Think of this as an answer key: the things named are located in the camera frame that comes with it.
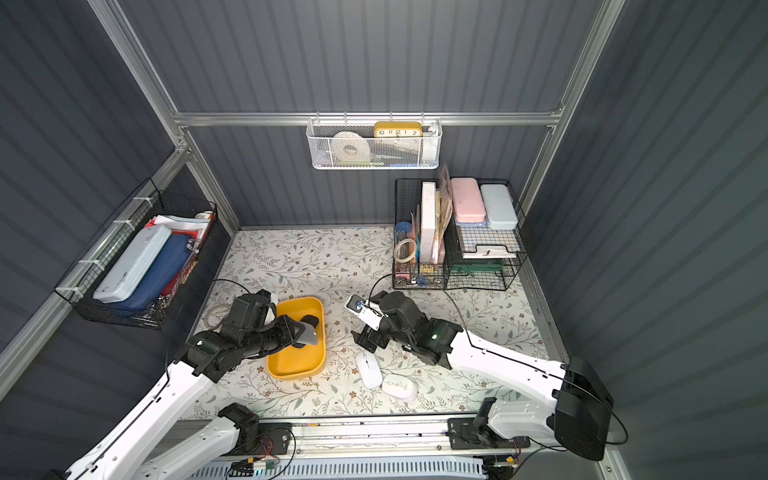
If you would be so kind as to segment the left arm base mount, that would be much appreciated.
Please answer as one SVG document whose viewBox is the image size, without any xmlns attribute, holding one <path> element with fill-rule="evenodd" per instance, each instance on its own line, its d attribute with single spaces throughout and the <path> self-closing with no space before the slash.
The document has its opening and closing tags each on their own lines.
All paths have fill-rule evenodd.
<svg viewBox="0 0 768 480">
<path fill-rule="evenodd" d="M 293 427 L 287 422 L 260 423 L 256 429 L 241 434 L 235 446 L 223 456 L 263 458 L 266 455 L 285 455 L 292 448 L 292 433 Z"/>
</svg>

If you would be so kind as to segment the white box upright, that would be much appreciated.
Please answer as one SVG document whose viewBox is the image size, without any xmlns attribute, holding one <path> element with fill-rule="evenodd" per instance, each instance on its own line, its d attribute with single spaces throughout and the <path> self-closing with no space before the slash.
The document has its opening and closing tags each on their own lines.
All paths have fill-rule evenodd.
<svg viewBox="0 0 768 480">
<path fill-rule="evenodd" d="M 437 187 L 435 182 L 423 182 L 421 190 L 421 221 L 419 262 L 432 264 L 433 244 L 436 233 Z"/>
</svg>

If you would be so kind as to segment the white tape roll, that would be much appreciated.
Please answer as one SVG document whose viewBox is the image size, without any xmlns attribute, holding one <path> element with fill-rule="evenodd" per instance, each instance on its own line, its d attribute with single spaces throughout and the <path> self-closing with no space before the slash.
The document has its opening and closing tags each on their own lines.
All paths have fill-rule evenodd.
<svg viewBox="0 0 768 480">
<path fill-rule="evenodd" d="M 341 131 L 330 139 L 331 154 L 339 163 L 367 163 L 372 158 L 369 140 L 351 131 Z"/>
</svg>

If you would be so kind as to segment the yellow plastic storage box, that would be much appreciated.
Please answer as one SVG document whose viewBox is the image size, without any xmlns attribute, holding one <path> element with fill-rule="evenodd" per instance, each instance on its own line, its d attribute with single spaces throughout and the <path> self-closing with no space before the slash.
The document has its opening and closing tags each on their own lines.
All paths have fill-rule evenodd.
<svg viewBox="0 0 768 480">
<path fill-rule="evenodd" d="M 326 363 L 326 334 L 324 306 L 316 297 L 301 297 L 281 301 L 276 307 L 279 315 L 286 314 L 293 320 L 303 322 L 306 316 L 315 317 L 317 336 L 315 345 L 301 348 L 289 346 L 267 357 L 267 371 L 277 380 L 297 380 L 319 374 Z"/>
</svg>

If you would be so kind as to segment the navy blue case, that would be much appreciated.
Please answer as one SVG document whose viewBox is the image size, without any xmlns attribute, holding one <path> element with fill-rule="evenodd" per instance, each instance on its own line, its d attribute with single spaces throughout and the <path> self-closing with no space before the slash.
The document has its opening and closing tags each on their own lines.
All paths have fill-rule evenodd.
<svg viewBox="0 0 768 480">
<path fill-rule="evenodd" d="M 172 234 L 134 292 L 126 300 L 112 305 L 114 312 L 119 317 L 129 317 L 154 302 L 190 257 L 190 241 L 191 237 L 186 234 Z"/>
</svg>

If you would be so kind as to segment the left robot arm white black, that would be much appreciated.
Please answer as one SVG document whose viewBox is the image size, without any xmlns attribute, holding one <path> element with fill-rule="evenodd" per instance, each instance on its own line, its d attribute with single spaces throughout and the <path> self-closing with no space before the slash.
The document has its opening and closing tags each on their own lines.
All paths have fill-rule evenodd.
<svg viewBox="0 0 768 480">
<path fill-rule="evenodd" d="M 315 345 L 320 319 L 280 315 L 270 292 L 236 297 L 221 325 L 194 334 L 136 406 L 63 479 L 183 479 L 212 459 L 260 442 L 259 417 L 233 403 L 200 432 L 151 459 L 181 414 L 245 359 Z"/>
</svg>

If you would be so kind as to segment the white flat case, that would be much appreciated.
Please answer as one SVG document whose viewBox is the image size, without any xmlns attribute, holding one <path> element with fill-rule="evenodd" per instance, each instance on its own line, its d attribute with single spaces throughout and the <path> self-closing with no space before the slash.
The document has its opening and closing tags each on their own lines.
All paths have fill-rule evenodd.
<svg viewBox="0 0 768 480">
<path fill-rule="evenodd" d="M 93 293 L 103 303 L 126 300 L 136 289 L 155 258 L 172 235 L 165 225 L 141 229 Z"/>
</svg>

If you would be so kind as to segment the yellow clock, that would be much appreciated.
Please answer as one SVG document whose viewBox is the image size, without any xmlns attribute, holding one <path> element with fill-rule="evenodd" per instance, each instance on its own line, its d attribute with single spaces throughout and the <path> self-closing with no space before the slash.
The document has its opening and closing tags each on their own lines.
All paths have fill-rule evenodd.
<svg viewBox="0 0 768 480">
<path fill-rule="evenodd" d="M 423 136 L 422 124 L 418 121 L 379 121 L 374 125 L 374 137 L 384 138 L 420 138 Z"/>
</svg>

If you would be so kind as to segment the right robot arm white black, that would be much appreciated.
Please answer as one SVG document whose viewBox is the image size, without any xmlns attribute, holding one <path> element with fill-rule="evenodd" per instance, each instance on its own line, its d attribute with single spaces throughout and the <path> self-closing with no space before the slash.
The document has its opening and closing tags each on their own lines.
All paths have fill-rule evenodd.
<svg viewBox="0 0 768 480">
<path fill-rule="evenodd" d="M 614 400 L 587 361 L 541 360 L 502 347 L 458 323 L 428 317 L 400 291 L 353 295 L 345 308 L 363 322 L 353 339 L 370 353 L 394 342 L 427 365 L 480 375 L 530 400 L 525 406 L 484 399 L 473 421 L 479 443 L 551 439 L 581 458 L 603 459 Z"/>
</svg>

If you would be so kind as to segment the light blue pencil case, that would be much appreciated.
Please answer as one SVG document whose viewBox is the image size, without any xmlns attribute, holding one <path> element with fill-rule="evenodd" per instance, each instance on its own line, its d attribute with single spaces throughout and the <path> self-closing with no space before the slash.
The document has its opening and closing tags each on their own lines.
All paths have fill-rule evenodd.
<svg viewBox="0 0 768 480">
<path fill-rule="evenodd" d="M 480 186 L 487 226 L 494 230 L 514 230 L 518 217 L 506 185 L 487 183 Z"/>
</svg>

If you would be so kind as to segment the white rounded mouse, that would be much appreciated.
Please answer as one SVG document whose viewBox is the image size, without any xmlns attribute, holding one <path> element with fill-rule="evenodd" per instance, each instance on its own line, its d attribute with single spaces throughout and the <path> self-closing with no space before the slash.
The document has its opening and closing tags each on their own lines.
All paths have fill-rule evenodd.
<svg viewBox="0 0 768 480">
<path fill-rule="evenodd" d="M 413 401 L 418 393 L 417 384 L 399 374 L 386 375 L 382 380 L 381 389 L 390 397 L 403 402 Z"/>
</svg>

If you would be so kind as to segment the silver mouse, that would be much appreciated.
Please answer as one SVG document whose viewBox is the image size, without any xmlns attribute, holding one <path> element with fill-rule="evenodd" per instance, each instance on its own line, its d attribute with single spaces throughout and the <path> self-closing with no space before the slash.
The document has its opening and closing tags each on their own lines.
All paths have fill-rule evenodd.
<svg viewBox="0 0 768 480">
<path fill-rule="evenodd" d="M 295 348 L 303 348 L 305 345 L 316 345 L 318 337 L 312 324 L 298 322 L 295 326 L 295 338 L 292 345 Z"/>
</svg>

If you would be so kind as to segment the pink pencil case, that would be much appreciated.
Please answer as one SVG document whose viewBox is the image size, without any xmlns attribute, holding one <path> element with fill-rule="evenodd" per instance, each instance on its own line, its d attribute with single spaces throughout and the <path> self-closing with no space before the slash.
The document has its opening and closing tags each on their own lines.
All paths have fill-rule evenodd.
<svg viewBox="0 0 768 480">
<path fill-rule="evenodd" d="M 484 225 L 486 209 L 477 180 L 471 177 L 452 178 L 451 189 L 455 222 Z"/>
</svg>

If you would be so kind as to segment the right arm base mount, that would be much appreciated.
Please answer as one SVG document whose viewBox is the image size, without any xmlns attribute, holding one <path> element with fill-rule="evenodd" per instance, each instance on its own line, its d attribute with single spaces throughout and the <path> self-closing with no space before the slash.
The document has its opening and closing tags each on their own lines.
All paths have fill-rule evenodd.
<svg viewBox="0 0 768 480">
<path fill-rule="evenodd" d="M 470 418 L 454 417 L 447 420 L 447 436 L 453 450 L 524 449 L 531 445 L 527 437 L 502 438 L 488 426 L 474 425 Z"/>
</svg>

